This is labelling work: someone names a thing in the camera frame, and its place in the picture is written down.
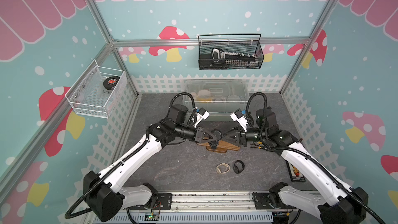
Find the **large black digital watch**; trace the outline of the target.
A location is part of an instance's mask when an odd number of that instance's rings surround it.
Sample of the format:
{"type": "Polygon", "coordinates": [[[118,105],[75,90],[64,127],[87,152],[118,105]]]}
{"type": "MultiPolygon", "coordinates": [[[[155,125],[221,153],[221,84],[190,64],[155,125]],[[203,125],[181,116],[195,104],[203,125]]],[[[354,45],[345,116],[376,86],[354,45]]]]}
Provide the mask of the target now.
{"type": "Polygon", "coordinates": [[[209,144],[210,149],[215,150],[215,149],[217,149],[217,147],[219,145],[219,142],[218,141],[211,141],[211,142],[208,142],[208,144],[209,144]]]}

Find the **black rugged sport watch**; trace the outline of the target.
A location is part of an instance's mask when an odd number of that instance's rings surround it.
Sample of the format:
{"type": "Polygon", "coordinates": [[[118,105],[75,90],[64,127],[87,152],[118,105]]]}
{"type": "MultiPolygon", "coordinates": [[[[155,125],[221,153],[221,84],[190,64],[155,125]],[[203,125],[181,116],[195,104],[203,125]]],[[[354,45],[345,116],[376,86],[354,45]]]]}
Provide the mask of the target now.
{"type": "Polygon", "coordinates": [[[211,131],[212,141],[218,142],[222,139],[223,134],[220,130],[214,129],[211,131]]]}

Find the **wooden watch stand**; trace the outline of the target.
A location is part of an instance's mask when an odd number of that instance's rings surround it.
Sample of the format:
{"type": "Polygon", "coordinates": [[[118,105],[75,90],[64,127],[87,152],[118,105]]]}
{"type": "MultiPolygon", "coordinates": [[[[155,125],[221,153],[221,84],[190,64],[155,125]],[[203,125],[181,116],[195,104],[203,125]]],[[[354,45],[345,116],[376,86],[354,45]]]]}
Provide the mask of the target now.
{"type": "Polygon", "coordinates": [[[217,152],[217,153],[226,153],[228,150],[231,151],[239,151],[240,150],[240,146],[236,146],[233,144],[230,144],[228,142],[225,141],[219,141],[217,147],[215,149],[212,149],[210,147],[210,144],[207,143],[201,143],[198,144],[199,146],[205,147],[207,151],[211,151],[211,152],[217,152]]]}

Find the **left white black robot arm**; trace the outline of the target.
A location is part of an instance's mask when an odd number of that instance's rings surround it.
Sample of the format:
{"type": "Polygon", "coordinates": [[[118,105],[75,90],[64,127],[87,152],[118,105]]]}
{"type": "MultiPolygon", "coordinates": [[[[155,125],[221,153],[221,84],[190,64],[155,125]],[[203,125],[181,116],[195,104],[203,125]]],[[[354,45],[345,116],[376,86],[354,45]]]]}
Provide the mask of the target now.
{"type": "Polygon", "coordinates": [[[206,132],[199,124],[210,113],[195,105],[188,109],[175,104],[181,95],[179,93],[172,98],[166,117],[147,126],[145,134],[133,148],[100,172],[86,174],[83,195],[66,211],[65,219],[93,212],[100,221],[107,222],[122,208],[154,206],[157,191],[150,184],[141,184],[132,190],[124,188],[124,184],[150,157],[172,145],[176,138],[196,143],[202,140],[206,132]]]}

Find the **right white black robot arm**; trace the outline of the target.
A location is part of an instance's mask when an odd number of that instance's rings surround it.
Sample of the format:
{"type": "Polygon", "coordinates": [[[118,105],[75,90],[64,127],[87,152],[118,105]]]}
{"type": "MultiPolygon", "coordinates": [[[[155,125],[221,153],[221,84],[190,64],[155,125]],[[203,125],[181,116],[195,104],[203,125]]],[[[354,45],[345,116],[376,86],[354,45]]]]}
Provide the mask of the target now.
{"type": "Polygon", "coordinates": [[[319,192],[319,196],[277,183],[269,190],[272,207],[293,206],[324,224],[360,224],[367,215],[378,223],[384,221],[368,206],[369,195],[360,187],[352,188],[318,162],[290,132],[280,130],[275,113],[262,92],[254,93],[246,109],[230,115],[238,127],[225,136],[234,136],[240,145],[253,143],[255,148],[273,152],[292,164],[319,192]]]}

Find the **clear plastic storage box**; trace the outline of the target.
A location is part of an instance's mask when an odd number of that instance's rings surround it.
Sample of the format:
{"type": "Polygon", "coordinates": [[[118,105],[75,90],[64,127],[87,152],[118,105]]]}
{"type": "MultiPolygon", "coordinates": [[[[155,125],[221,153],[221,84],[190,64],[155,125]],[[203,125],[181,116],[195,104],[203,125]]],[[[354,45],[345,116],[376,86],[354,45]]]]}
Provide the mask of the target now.
{"type": "Polygon", "coordinates": [[[246,108],[250,97],[246,83],[241,80],[188,80],[184,89],[192,95],[198,109],[210,113],[207,121],[230,121],[234,111],[246,108]]]}

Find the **green circuit board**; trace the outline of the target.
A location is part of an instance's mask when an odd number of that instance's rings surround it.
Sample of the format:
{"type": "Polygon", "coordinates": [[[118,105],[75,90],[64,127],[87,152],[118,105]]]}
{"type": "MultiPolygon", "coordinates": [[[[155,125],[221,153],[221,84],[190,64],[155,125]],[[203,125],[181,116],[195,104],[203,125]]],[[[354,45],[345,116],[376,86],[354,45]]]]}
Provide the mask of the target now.
{"type": "Polygon", "coordinates": [[[155,213],[146,213],[144,216],[144,221],[145,222],[157,222],[159,221],[159,214],[155,213]]]}

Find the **black tape roll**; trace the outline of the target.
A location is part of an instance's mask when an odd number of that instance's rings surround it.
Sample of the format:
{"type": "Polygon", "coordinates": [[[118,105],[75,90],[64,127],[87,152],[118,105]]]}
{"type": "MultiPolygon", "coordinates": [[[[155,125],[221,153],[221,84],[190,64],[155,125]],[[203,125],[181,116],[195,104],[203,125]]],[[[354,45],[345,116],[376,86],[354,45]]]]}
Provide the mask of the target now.
{"type": "Polygon", "coordinates": [[[111,77],[106,78],[103,81],[103,87],[106,90],[113,90],[117,86],[117,83],[120,81],[120,78],[121,77],[119,77],[119,76],[111,76],[111,77]]]}

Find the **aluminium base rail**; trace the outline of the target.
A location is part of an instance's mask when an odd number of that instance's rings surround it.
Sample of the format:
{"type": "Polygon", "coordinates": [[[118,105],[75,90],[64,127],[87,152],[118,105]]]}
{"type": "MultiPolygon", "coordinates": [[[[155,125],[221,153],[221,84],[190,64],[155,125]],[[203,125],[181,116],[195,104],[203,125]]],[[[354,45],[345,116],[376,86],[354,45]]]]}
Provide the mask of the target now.
{"type": "Polygon", "coordinates": [[[110,224],[319,224],[321,221],[294,207],[274,209],[254,201],[250,191],[175,191],[160,193],[153,209],[121,209],[110,224]],[[159,221],[145,222],[146,213],[159,221]]]}

